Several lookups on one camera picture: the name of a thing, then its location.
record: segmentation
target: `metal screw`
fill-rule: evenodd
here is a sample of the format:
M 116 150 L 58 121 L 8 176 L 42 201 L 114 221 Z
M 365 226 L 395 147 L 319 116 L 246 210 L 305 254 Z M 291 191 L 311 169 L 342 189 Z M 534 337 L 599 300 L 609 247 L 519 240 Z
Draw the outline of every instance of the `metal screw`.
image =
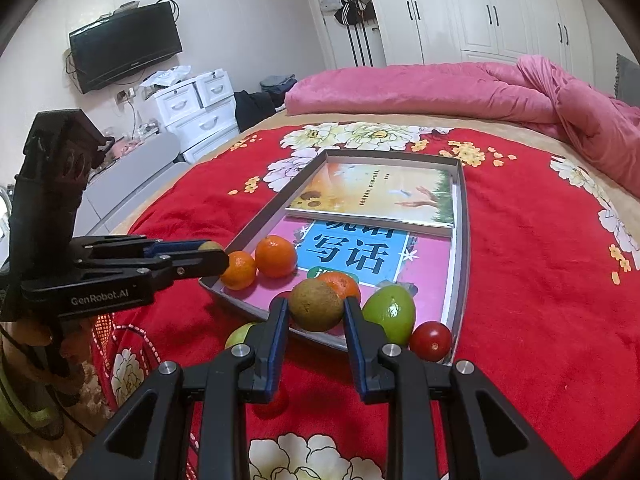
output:
M 238 345 L 234 345 L 231 348 L 231 353 L 233 355 L 235 355 L 236 357 L 244 357 L 245 355 L 247 355 L 249 352 L 251 351 L 251 349 L 249 348 L 248 345 L 245 345 L 244 343 L 240 343 Z
M 382 347 L 382 353 L 389 357 L 398 357 L 402 349 L 395 343 L 387 343 Z
M 162 375 L 171 375 L 178 369 L 178 365 L 173 361 L 164 361 L 159 364 L 158 370 Z
M 456 370 L 463 375 L 469 375 L 474 372 L 476 367 L 471 361 L 458 361 L 456 363 Z

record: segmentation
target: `pillow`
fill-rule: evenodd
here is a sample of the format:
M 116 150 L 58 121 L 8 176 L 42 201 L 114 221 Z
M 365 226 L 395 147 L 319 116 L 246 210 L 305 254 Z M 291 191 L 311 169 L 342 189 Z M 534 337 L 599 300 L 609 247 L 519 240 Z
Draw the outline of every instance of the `pillow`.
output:
M 616 99 L 640 107 L 640 66 L 618 54 L 616 71 Z

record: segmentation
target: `book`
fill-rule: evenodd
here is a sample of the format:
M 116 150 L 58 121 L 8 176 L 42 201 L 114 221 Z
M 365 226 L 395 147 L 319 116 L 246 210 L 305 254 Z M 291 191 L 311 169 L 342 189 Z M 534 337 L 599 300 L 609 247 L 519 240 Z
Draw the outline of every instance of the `book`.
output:
M 436 168 L 324 164 L 286 209 L 290 216 L 451 236 L 451 177 Z

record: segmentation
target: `kiwi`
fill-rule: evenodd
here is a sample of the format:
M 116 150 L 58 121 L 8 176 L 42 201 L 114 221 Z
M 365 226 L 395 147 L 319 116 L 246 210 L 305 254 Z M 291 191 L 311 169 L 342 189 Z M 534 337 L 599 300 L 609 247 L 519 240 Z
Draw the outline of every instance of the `kiwi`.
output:
M 342 300 L 325 282 L 309 278 L 298 283 L 289 294 L 289 312 L 300 328 L 325 332 L 342 319 Z

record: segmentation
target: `wall outlet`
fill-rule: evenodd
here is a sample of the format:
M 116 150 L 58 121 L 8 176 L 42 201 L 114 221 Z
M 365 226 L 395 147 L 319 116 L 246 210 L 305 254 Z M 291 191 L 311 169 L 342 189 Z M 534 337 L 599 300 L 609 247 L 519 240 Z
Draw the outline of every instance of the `wall outlet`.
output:
M 131 100 L 136 96 L 135 88 L 127 88 L 126 90 L 121 90 L 116 94 L 116 104 L 121 104 L 124 101 Z

